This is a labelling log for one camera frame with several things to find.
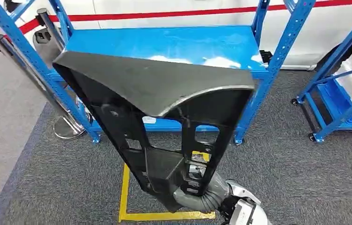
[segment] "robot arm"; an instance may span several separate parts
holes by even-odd
[[[215,172],[203,196],[185,194],[180,188],[173,193],[177,203],[209,213],[218,210],[230,225],[271,225],[261,201],[234,180],[223,180]]]

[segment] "blue shelf upright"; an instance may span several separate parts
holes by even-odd
[[[352,101],[344,88],[335,81],[336,78],[351,75],[352,70],[326,77],[351,45],[352,31],[330,55],[326,63],[319,69],[304,90],[291,101],[294,105],[301,105],[303,110],[305,110],[303,103],[307,100],[308,106],[311,108],[320,126],[319,130],[315,130],[315,127],[311,126],[313,133],[309,134],[309,138],[312,141],[323,142],[324,137],[335,130],[352,130]],[[319,94],[332,118],[332,122],[325,122],[323,114],[311,96],[312,92]]]
[[[268,67],[265,67],[259,46],[262,25],[270,0],[259,1],[251,25],[99,30],[74,29],[60,1],[49,1],[60,21],[61,30],[67,31],[62,34],[65,51],[250,69],[254,79],[258,80],[258,87],[236,127],[236,143],[242,143],[249,125],[315,3],[315,0],[284,0],[291,16]],[[95,121],[89,123],[84,107],[80,104],[76,105],[68,95],[66,96],[64,90],[58,85],[58,81],[62,80],[61,77],[44,65],[14,25],[13,20],[1,7],[0,26],[39,73],[50,81],[52,88],[56,90],[55,93],[70,111],[77,115],[78,121],[84,122],[82,124],[89,128],[89,133],[94,138],[97,137],[97,132],[101,131],[101,128]],[[147,118],[144,124],[147,131],[181,131],[181,124],[172,120]],[[217,129],[211,126],[200,126],[197,131],[217,131]]]
[[[85,114],[81,114],[78,107],[75,104],[75,100],[72,99],[62,88],[60,82],[64,80],[58,75],[54,69],[49,69],[43,62],[42,58],[34,50],[34,48],[29,44],[28,40],[24,37],[22,32],[18,29],[15,24],[15,20],[21,16],[28,6],[32,4],[33,0],[28,0],[24,4],[21,4],[17,9],[11,14],[7,15],[6,11],[0,5],[0,27],[6,33],[7,37],[11,40],[12,44],[24,55],[31,66],[37,71],[38,74],[48,83],[50,88],[55,93],[56,97],[60,102],[70,111],[76,121],[78,121],[88,132],[88,134],[93,138],[93,142],[97,143],[100,140],[100,136],[97,131],[94,131],[92,124],[89,122]],[[71,24],[68,16],[63,13],[63,8],[57,0],[51,0],[53,8],[59,14],[63,14],[63,18],[66,24]],[[65,30],[72,30],[72,26],[69,25]]]

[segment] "red stripe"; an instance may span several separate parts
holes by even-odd
[[[352,0],[328,0],[318,1],[314,7],[330,7],[330,6],[346,6],[352,5]],[[257,7],[240,7],[240,8],[221,8],[221,9],[207,9],[207,10],[193,10],[193,11],[179,11],[179,12],[157,12],[157,13],[128,13],[128,14],[99,14],[99,15],[69,15],[71,21],[96,21],[96,20],[124,20],[124,19],[138,19],[138,18],[158,18],[158,17],[173,17],[173,16],[187,16],[187,15],[213,15],[213,14],[228,14],[228,13],[246,13],[255,12]],[[269,11],[284,10],[285,5],[269,6]],[[58,22],[55,15],[50,15],[53,22]],[[26,33],[37,27],[36,19],[24,24],[20,27],[23,33]]]
[[[33,19],[33,20],[29,21],[28,23],[24,24],[23,26],[19,27],[19,29],[21,30],[21,32],[23,34],[25,34],[25,33],[30,32],[32,29],[34,29],[37,26],[39,26],[38,20]]]

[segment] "blue shelf surface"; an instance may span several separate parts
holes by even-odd
[[[266,72],[251,26],[74,30],[65,49],[197,65],[214,62]],[[181,124],[173,120],[156,119],[144,125],[147,131],[181,131]],[[202,125],[197,131],[218,129]]]
[[[343,87],[338,85],[335,80],[330,80],[326,84],[319,84],[316,86],[315,90],[320,93],[321,99],[332,116],[332,119],[341,116],[352,105]],[[342,123],[337,129],[352,130],[352,117]]]

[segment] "mounting hole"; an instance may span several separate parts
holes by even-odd
[[[119,116],[119,114],[118,114],[117,112],[115,112],[115,111],[111,111],[111,114],[112,114],[113,116]]]

